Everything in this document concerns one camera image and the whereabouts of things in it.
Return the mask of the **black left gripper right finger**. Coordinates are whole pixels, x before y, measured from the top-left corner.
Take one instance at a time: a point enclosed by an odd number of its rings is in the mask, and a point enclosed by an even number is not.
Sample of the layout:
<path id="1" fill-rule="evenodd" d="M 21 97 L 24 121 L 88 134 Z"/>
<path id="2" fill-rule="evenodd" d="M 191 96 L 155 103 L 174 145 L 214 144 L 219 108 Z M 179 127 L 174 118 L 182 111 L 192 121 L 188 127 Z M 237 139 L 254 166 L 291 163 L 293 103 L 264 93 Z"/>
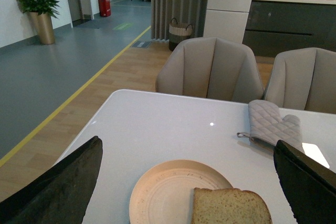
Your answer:
<path id="1" fill-rule="evenodd" d="M 274 165 L 297 223 L 335 223 L 335 172 L 283 140 Z"/>

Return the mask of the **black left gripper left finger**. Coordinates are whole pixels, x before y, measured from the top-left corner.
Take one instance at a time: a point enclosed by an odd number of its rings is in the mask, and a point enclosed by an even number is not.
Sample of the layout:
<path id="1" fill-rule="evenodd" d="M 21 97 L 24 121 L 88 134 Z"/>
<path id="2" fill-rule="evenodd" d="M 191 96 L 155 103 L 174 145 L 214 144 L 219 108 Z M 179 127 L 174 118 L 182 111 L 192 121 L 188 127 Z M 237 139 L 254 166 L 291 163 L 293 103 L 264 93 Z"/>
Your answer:
<path id="1" fill-rule="evenodd" d="M 102 140 L 94 136 L 2 201 L 1 223 L 82 223 L 102 154 Z"/>

